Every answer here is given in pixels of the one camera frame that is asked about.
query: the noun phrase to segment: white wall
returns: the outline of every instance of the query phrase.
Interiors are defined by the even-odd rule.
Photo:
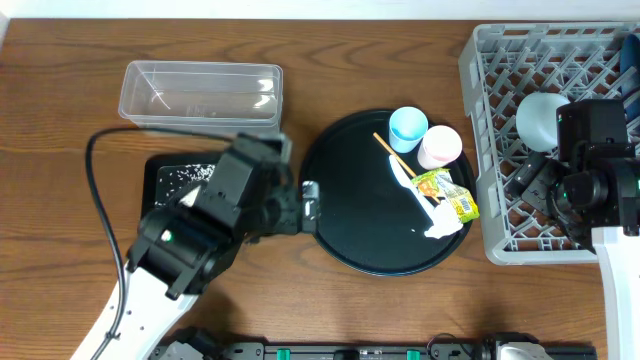
[[[7,33],[9,27],[9,18],[0,12],[0,48],[2,48],[2,42],[4,41],[4,35]]]
[[[639,0],[0,0],[9,17],[640,20]]]

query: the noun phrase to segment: chopstick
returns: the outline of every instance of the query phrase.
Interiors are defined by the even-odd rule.
[[[387,152],[389,152],[389,154],[393,155],[393,157],[396,158],[396,160],[398,160],[398,163],[404,168],[404,170],[407,172],[407,174],[409,174],[411,176],[411,178],[415,178],[417,175],[416,173],[413,172],[413,170],[411,170],[411,168],[409,167],[409,165],[407,165],[404,160],[402,160],[400,158],[400,156],[398,156],[398,154],[396,154],[395,151],[393,151],[393,149],[391,148],[391,146],[389,146],[389,144],[387,144],[386,141],[384,141],[380,135],[378,135],[377,132],[373,133],[373,137],[376,138],[376,140],[378,140],[378,142],[380,143],[380,145],[382,145],[382,147],[384,147]],[[438,199],[435,196],[429,196],[430,198],[433,199],[433,201],[435,201],[437,204],[440,204],[440,199]]]

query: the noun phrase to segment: pink cup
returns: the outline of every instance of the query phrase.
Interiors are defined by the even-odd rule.
[[[418,162],[427,169],[441,168],[454,161],[462,152],[460,135],[448,126],[438,125],[427,130],[418,150]]]

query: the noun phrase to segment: gray dish rack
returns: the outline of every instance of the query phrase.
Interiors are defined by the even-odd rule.
[[[636,74],[633,67],[624,74],[619,69],[619,51],[630,33],[640,33],[640,23],[489,24],[473,31],[458,65],[478,154],[484,247],[493,263],[597,262],[544,215],[507,196],[504,186],[529,153],[515,127],[520,101],[538,91],[559,93],[571,101],[620,98],[620,85]],[[638,96],[640,91],[625,106]],[[638,144],[640,117],[627,119],[627,128],[630,140]],[[548,156],[555,156],[555,151]]]

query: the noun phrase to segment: green light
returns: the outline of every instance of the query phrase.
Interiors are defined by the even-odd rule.
[[[291,359],[291,350],[289,349],[278,349],[276,352],[277,360],[289,360]]]
[[[163,231],[162,235],[160,235],[160,240],[164,242],[169,242],[171,239],[173,239],[173,234],[169,230]]]
[[[420,360],[420,351],[407,350],[407,360]]]

